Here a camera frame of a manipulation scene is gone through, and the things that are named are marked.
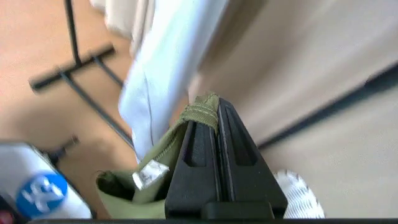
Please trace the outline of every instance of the white clothing tag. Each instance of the white clothing tag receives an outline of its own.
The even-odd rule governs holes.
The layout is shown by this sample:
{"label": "white clothing tag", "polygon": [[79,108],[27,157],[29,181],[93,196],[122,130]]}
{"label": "white clothing tag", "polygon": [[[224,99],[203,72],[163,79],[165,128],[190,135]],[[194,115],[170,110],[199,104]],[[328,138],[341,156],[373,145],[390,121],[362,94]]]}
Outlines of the white clothing tag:
{"label": "white clothing tag", "polygon": [[151,160],[141,171],[132,174],[132,179],[139,190],[149,187],[156,180],[163,177],[169,167],[155,160]]}

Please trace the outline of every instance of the white container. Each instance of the white container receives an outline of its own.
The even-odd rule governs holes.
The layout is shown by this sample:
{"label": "white container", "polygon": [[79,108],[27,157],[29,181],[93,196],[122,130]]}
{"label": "white container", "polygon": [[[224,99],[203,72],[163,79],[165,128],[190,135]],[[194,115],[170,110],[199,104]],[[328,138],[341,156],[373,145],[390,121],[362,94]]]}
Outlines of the white container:
{"label": "white container", "polygon": [[0,190],[27,218],[92,218],[63,175],[26,143],[0,143]]}

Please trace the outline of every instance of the wooden floor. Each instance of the wooden floor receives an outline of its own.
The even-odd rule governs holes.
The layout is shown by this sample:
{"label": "wooden floor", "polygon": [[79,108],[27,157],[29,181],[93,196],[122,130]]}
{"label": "wooden floor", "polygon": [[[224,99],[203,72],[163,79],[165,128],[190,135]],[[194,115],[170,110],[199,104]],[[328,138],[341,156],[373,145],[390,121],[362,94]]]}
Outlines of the wooden floor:
{"label": "wooden floor", "polygon": [[[129,41],[109,33],[103,15],[88,0],[73,3],[81,55],[112,42],[118,52],[105,62],[124,79],[131,64]],[[62,171],[98,217],[106,218],[95,193],[95,175],[99,170],[134,167],[133,150],[65,83],[39,95],[28,83],[72,59],[63,1],[0,0],[0,30],[0,139],[51,148],[76,134],[81,144],[62,161]],[[128,130],[118,115],[120,87],[95,65],[75,77]]]}

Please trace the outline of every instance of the blue circle logo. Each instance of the blue circle logo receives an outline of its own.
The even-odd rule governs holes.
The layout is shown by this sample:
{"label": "blue circle logo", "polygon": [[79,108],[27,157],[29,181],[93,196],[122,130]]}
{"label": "blue circle logo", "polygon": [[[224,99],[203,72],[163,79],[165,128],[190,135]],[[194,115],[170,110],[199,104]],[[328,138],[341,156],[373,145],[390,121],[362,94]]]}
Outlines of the blue circle logo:
{"label": "blue circle logo", "polygon": [[18,191],[17,208],[29,218],[53,212],[67,195],[68,183],[56,173],[39,174]]}

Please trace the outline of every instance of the olive green fabric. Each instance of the olive green fabric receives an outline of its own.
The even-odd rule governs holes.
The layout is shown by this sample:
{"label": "olive green fabric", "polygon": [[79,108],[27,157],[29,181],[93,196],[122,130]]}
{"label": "olive green fabric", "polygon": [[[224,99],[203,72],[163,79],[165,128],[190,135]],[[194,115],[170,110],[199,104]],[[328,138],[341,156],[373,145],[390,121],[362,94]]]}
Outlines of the olive green fabric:
{"label": "olive green fabric", "polygon": [[[188,121],[195,121],[218,130],[218,96],[210,93],[198,97],[180,114],[170,128],[134,170],[114,170],[101,173],[97,178],[99,196],[112,218],[165,218],[164,198],[174,173]],[[139,190],[132,174],[155,160],[169,167],[162,178]]]}

